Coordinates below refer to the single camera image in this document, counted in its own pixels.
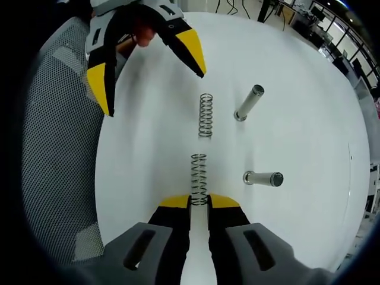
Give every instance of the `metal spring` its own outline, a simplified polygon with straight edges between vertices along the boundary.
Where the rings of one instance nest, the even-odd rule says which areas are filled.
[[[207,204],[206,155],[191,156],[191,204],[202,206]]]
[[[201,95],[199,104],[199,129],[198,135],[211,138],[213,135],[213,96],[208,93]]]

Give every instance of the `white table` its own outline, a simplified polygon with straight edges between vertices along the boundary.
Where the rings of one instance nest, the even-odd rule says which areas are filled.
[[[369,183],[366,128],[352,86],[287,33],[227,15],[186,17],[201,39],[203,79],[159,37],[134,51],[118,79],[115,117],[104,119],[96,161],[104,244],[148,221],[164,197],[190,193],[190,156],[205,153],[209,192],[238,201],[251,223],[291,244],[307,266],[336,270],[358,230]],[[265,94],[237,122],[233,112],[254,84]],[[211,140],[198,139],[205,92],[214,96]],[[284,183],[246,186],[246,170],[281,172]],[[198,229],[192,235],[207,248]]]

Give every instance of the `metal cylinder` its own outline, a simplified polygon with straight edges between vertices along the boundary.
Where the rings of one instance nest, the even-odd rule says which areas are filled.
[[[284,181],[284,176],[280,172],[255,173],[247,171],[243,175],[243,181],[247,185],[261,184],[279,187]]]
[[[249,92],[247,98],[244,100],[240,108],[237,111],[235,111],[235,119],[239,122],[245,121],[245,119],[247,118],[247,114],[249,113],[249,111],[251,111],[251,109],[262,97],[262,95],[264,95],[264,88],[261,85],[255,85],[252,88],[251,92]]]

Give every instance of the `black cable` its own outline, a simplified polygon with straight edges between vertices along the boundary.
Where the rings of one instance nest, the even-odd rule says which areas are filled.
[[[248,18],[251,19],[250,16],[249,16],[249,14],[248,14],[248,12],[247,12],[247,9],[246,9],[245,6],[244,6],[244,0],[242,0],[242,2],[243,2],[243,9],[244,9],[244,11],[246,12]]]
[[[283,26],[283,31],[285,30],[285,15],[284,15],[284,9],[281,10],[281,13],[283,13],[283,17],[284,17],[284,26]]]
[[[263,23],[265,23],[265,21],[267,21],[268,18],[271,16],[271,14],[272,14],[273,11],[274,11],[274,8],[275,8],[275,5],[273,5],[273,7],[272,7],[272,11],[270,11],[269,15],[264,19],[264,22],[263,22]]]
[[[231,11],[234,9],[235,9],[235,12],[231,15],[235,15],[238,12],[238,9],[235,8],[235,0],[232,0],[232,4],[230,3],[230,1],[228,1],[228,0],[226,0],[226,1],[231,6],[231,10],[227,13],[227,15],[229,15],[231,13]]]
[[[218,5],[216,6],[215,13],[218,13],[219,6],[220,6],[220,0],[218,1]]]

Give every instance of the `mesh chair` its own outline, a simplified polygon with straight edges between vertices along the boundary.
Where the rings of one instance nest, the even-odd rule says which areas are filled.
[[[59,265],[99,257],[94,175],[103,113],[86,82],[88,26],[62,25],[26,83],[22,191],[31,230]]]

